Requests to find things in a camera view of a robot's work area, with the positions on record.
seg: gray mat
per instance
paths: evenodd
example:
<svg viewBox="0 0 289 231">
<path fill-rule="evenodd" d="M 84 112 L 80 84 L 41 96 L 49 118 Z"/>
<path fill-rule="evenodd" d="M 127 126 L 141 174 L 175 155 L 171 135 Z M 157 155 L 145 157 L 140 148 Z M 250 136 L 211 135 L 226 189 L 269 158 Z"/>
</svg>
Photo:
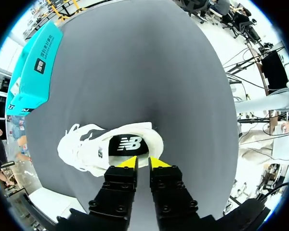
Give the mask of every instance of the gray mat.
<svg viewBox="0 0 289 231">
<path fill-rule="evenodd" d="M 182 170 L 199 215 L 220 217 L 236 173 L 236 112 L 201 30 L 172 1 L 127 0 L 88 10 L 62 31 L 49 101 L 26 117 L 42 185 L 77 197 L 88 211 L 104 178 L 58 157 L 65 130 L 151 121 L 164 140 L 161 160 Z M 130 230 L 157 230 L 148 167 L 138 177 Z"/>
</svg>

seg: cable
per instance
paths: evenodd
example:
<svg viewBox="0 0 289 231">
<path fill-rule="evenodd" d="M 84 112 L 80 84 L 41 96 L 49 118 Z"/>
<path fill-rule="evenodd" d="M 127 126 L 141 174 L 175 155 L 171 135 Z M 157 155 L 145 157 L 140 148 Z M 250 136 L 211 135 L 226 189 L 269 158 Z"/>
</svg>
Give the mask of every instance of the cable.
<svg viewBox="0 0 289 231">
<path fill-rule="evenodd" d="M 246 100 L 247 100 L 247 93 L 246 93 L 246 89 L 245 89 L 245 86 L 244 86 L 244 84 L 242 83 L 242 81 L 240 81 L 240 80 L 238 80 L 238 79 L 234 79 L 234 78 L 232 78 L 232 77 L 227 77 L 228 79 L 231 79 L 231 80 L 233 80 L 233 81 L 238 81 L 237 83 L 233 83 L 233 84 L 242 84 L 242 87 L 243 87 L 243 89 L 244 89 L 244 93 L 245 93 L 245 98 L 246 98 Z"/>
<path fill-rule="evenodd" d="M 239 143 L 240 143 L 241 139 L 242 139 L 243 137 L 247 136 L 247 135 L 249 134 L 250 130 L 252 130 L 253 128 L 255 128 L 258 124 L 259 124 L 259 122 L 257 122 L 255 126 L 253 126 L 252 128 L 250 128 L 250 129 L 248 130 L 248 132 L 247 132 L 244 136 L 241 136 L 241 137 L 240 137 L 240 140 L 239 140 Z"/>
<path fill-rule="evenodd" d="M 259 55 L 255 56 L 255 57 L 253 57 L 253 58 L 256 59 L 256 58 L 258 58 L 258 57 L 260 57 L 260 56 L 262 56 L 262 55 L 263 55 L 263 54 L 259 54 Z M 235 63 L 235 64 L 231 64 L 231 65 L 229 65 L 229 66 L 226 66 L 226 67 L 224 67 L 224 69 L 225 69 L 225 68 L 228 68 L 228 67 L 231 67 L 231 66 L 234 66 L 234 65 L 241 64 L 241 63 L 243 63 L 243 62 L 246 62 L 246 60 L 243 60 L 243 61 L 238 62 L 238 63 Z"/>
<path fill-rule="evenodd" d="M 231 60 L 233 60 L 235 57 L 237 57 L 239 54 L 241 54 L 241 53 L 242 53 L 244 50 L 246 50 L 246 49 L 248 49 L 248 47 L 245 48 L 245 49 L 243 49 L 243 50 L 241 50 L 238 54 L 236 54 L 236 55 L 233 56 L 231 59 L 229 59 L 226 63 L 223 64 L 223 66 L 224 66 L 225 64 L 229 63 Z"/>
<path fill-rule="evenodd" d="M 246 59 L 244 59 L 244 55 L 246 54 L 246 52 L 247 51 L 245 51 L 244 53 L 243 53 L 243 55 L 242 55 L 242 59 L 244 60 L 244 61 L 246 61 Z"/>
<path fill-rule="evenodd" d="M 269 135 L 269 136 L 282 136 L 282 135 L 283 135 L 283 134 L 269 134 L 269 133 L 267 133 L 267 132 L 264 130 L 264 126 L 263 126 L 263 128 L 262 128 L 262 131 L 263 131 L 265 134 Z"/>
<path fill-rule="evenodd" d="M 272 117 L 258 117 L 258 116 L 255 116 L 253 113 L 250 112 L 250 114 L 253 116 L 253 117 L 256 117 L 258 119 L 272 119 L 272 118 L 275 118 L 275 117 L 282 117 L 282 116 L 285 116 L 286 113 L 283 113 L 283 114 L 280 114 L 280 115 L 276 115 L 276 116 L 272 116 Z"/>
<path fill-rule="evenodd" d="M 272 189 L 270 192 L 268 192 L 266 195 L 264 195 L 263 197 L 261 197 L 260 202 L 263 202 L 269 195 L 275 193 L 277 190 L 279 190 L 280 188 L 284 187 L 284 186 L 289 186 L 289 182 L 283 183 L 277 187 L 275 187 L 274 189 Z"/>
<path fill-rule="evenodd" d="M 249 82 L 249 81 L 247 81 L 247 80 L 245 80 L 245 79 L 243 79 L 243 78 L 241 78 L 241 77 L 239 77 L 239 76 L 236 76 L 236 75 L 234 75 L 234 74 L 231 74 L 231 73 L 228 73 L 228 72 L 226 72 L 226 74 L 227 74 L 227 75 L 234 76 L 234 77 L 236 77 L 236 78 L 239 78 L 239 79 L 241 79 L 241 80 L 243 80 L 243 81 L 245 81 L 245 82 L 248 82 L 248 83 L 250 83 L 250 84 L 252 84 L 252 85 L 254 85 L 254 86 L 258 87 L 258 88 L 262 88 L 262 89 L 265 89 L 265 90 L 280 90 L 280 89 L 270 89 L 270 88 L 261 87 L 261 86 L 259 86 L 259 85 L 257 85 L 257 84 L 254 84 L 254 83 L 252 83 L 252 82 Z"/>
<path fill-rule="evenodd" d="M 265 53 L 263 53 L 263 54 L 256 55 L 256 56 L 254 56 L 253 58 L 256 59 L 256 58 L 258 58 L 258 57 L 260 57 L 260 56 L 263 56 L 263 55 L 265 55 L 265 54 L 270 54 L 271 52 L 274 52 L 274 51 L 279 52 L 279 51 L 281 51 L 281 50 L 284 49 L 284 48 L 285 48 L 285 47 L 280 47 L 280 48 L 277 48 L 276 50 L 267 51 L 267 52 L 265 52 Z M 231 67 L 231 66 L 234 66 L 234 65 L 238 65 L 238 64 L 243 63 L 243 62 L 246 62 L 246 60 L 243 60 L 243 61 L 238 62 L 238 63 L 235 63 L 235 64 L 231 64 L 231 65 L 229 65 L 229 66 L 226 66 L 226 67 L 224 67 L 224 69 L 225 69 L 225 68 L 228 68 L 228 67 Z"/>
<path fill-rule="evenodd" d="M 248 143 L 256 143 L 256 142 L 260 142 L 260 141 L 268 141 L 268 140 L 273 140 L 273 139 L 277 139 L 277 138 L 281 138 L 281 137 L 285 137 L 285 136 L 289 136 L 289 133 L 280 135 L 278 137 L 272 137 L 272 138 L 258 140 L 258 141 L 252 141 L 252 142 L 248 142 Z"/>
<path fill-rule="evenodd" d="M 256 149 L 253 149 L 253 148 L 248 148 L 248 149 L 251 149 L 251 150 L 253 150 L 253 151 L 255 151 L 255 152 L 259 153 L 259 154 L 265 155 L 265 156 L 269 157 L 269 158 L 272 159 L 272 160 L 289 161 L 289 160 L 284 160 L 284 159 L 274 159 L 273 157 L 271 157 L 271 156 L 269 156 L 269 155 L 267 155 L 267 154 L 261 153 L 261 152 L 257 151 Z"/>
</svg>

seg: white sneaker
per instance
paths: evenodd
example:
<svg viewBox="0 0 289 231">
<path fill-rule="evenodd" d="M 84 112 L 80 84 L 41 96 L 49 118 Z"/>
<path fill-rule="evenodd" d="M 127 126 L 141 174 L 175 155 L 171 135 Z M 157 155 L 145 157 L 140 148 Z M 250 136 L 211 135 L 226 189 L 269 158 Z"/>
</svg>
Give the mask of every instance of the white sneaker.
<svg viewBox="0 0 289 231">
<path fill-rule="evenodd" d="M 79 171 L 104 175 L 109 166 L 117 166 L 132 156 L 138 157 L 138 167 L 148 165 L 148 157 L 159 158 L 164 144 L 152 130 L 150 122 L 128 124 L 105 130 L 95 124 L 79 127 L 74 124 L 58 144 L 59 157 Z"/>
</svg>

